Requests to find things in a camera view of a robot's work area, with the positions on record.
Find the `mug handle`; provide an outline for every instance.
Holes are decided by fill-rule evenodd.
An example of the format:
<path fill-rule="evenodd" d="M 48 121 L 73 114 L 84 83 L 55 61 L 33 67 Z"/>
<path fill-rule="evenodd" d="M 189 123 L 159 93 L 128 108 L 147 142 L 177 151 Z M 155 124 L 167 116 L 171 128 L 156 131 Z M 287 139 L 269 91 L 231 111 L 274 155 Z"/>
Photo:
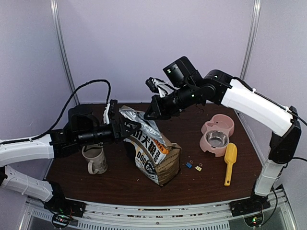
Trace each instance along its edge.
<path fill-rule="evenodd" d="M 97 169 L 95 169 L 94 171 L 93 171 L 93 163 L 94 163 L 94 161 L 90 161 L 90 162 L 88 162 L 88 165 L 87 165 L 87 170 L 88 170 L 88 173 L 89 174 L 96 174 L 97 172 L 98 172 L 98 170 Z"/>

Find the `small blue clip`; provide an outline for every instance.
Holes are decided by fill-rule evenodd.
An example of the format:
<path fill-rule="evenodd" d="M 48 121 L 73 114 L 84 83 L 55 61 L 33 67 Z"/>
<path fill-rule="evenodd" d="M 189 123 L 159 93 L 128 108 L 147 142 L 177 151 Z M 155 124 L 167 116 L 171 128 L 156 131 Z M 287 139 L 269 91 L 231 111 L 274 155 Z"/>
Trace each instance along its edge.
<path fill-rule="evenodd" d="M 190 160 L 190 162 L 187 162 L 186 166 L 190 169 L 192 168 L 192 164 L 193 164 L 193 161 Z"/>

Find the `yellow plastic scoop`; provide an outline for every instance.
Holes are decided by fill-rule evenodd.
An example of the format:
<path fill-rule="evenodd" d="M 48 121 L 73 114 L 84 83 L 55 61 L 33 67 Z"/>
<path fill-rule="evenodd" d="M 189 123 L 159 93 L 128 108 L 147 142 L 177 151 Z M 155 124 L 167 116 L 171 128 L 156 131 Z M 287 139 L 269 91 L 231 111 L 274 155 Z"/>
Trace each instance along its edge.
<path fill-rule="evenodd" d="M 226 171 L 226 177 L 225 177 L 225 186 L 230 185 L 231 181 L 231 174 L 232 174 L 232 166 L 236 162 L 236 145 L 234 143 L 229 143 L 226 148 L 226 153 L 224 156 L 224 160 L 227 164 L 227 171 Z"/>

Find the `stainless steel bowl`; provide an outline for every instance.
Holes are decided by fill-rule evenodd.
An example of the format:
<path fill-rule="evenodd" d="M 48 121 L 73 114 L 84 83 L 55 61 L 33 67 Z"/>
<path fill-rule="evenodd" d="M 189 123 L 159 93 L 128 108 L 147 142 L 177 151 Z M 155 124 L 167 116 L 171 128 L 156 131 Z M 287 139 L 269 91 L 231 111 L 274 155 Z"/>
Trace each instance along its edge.
<path fill-rule="evenodd" d="M 209 131 L 206 139 L 212 147 L 221 148 L 228 145 L 229 139 L 225 133 L 217 130 Z"/>

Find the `scoop handle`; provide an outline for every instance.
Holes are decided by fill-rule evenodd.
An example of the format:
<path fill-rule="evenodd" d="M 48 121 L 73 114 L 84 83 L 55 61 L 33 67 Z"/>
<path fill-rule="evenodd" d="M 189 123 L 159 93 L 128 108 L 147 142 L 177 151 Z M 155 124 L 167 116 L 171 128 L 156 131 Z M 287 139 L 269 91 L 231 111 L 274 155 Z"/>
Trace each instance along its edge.
<path fill-rule="evenodd" d="M 227 164 L 226 177 L 225 177 L 225 183 L 224 183 L 225 186 L 230 185 L 231 174 L 232 174 L 232 166 L 233 166 L 233 163 Z"/>

